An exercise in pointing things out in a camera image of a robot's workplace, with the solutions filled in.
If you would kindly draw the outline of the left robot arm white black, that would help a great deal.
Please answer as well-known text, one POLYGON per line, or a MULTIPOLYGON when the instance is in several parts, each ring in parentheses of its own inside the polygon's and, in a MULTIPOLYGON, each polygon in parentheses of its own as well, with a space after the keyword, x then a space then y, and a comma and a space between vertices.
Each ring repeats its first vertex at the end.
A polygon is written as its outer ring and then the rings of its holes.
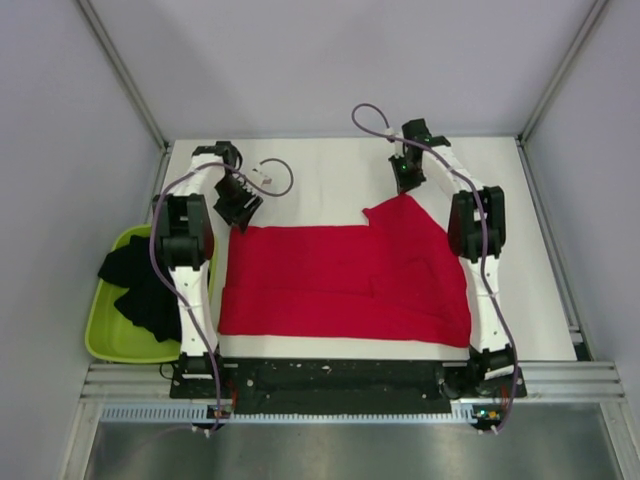
POLYGON ((191 380, 205 396, 226 387, 216 366, 218 339, 211 320, 209 280, 216 240, 210 219, 215 211, 244 232, 263 199, 240 173, 243 157, 229 141, 198 146, 187 173, 154 199, 149 248, 154 266, 164 265, 162 283, 175 296, 181 324, 177 380, 191 380))

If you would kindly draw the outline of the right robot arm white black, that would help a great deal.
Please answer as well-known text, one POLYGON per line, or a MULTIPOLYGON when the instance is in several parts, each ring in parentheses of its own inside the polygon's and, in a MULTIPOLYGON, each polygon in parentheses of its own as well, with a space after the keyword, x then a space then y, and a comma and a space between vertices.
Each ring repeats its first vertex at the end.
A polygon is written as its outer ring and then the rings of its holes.
POLYGON ((506 201, 499 186, 475 179, 444 136, 434 136, 426 121, 406 122, 401 132, 388 127, 395 152, 389 158, 397 190, 407 193, 433 180, 450 200, 446 236, 467 282, 472 330, 463 385, 487 396, 515 397, 518 355, 499 299, 499 260, 506 243, 506 201))

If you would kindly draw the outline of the red t shirt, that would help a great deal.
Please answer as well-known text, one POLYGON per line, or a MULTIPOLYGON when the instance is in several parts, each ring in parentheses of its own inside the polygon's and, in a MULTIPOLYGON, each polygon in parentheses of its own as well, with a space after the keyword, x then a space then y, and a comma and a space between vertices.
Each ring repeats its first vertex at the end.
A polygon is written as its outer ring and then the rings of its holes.
POLYGON ((444 230, 408 195, 363 215, 233 232, 220 333, 468 347, 467 282, 444 230))

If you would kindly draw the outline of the black t shirt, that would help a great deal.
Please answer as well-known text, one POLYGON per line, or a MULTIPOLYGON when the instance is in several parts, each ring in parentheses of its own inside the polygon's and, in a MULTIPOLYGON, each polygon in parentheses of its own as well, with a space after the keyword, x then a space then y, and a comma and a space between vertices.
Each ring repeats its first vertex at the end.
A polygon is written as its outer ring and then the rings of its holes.
POLYGON ((98 277, 126 290, 114 306, 133 325, 149 331, 157 342, 181 339, 177 300, 151 265, 148 237, 132 235, 127 245, 110 252, 98 277))

